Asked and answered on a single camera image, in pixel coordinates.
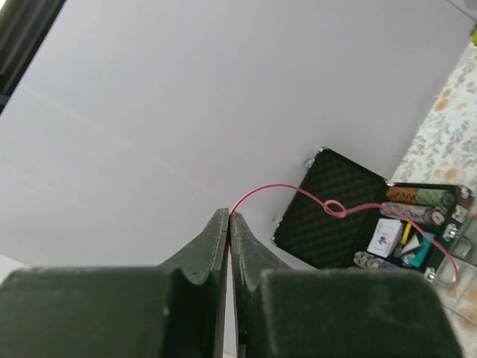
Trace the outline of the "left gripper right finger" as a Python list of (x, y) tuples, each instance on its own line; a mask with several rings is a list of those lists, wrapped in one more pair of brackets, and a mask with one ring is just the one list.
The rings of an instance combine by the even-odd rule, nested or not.
[(239, 357), (461, 357), (432, 286), (406, 270), (296, 270), (230, 217)]

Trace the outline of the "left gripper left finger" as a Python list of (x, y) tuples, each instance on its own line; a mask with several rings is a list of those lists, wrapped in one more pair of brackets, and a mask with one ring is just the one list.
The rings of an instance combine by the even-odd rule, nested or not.
[(220, 357), (229, 212), (158, 266), (42, 267), (1, 285), (3, 357)]

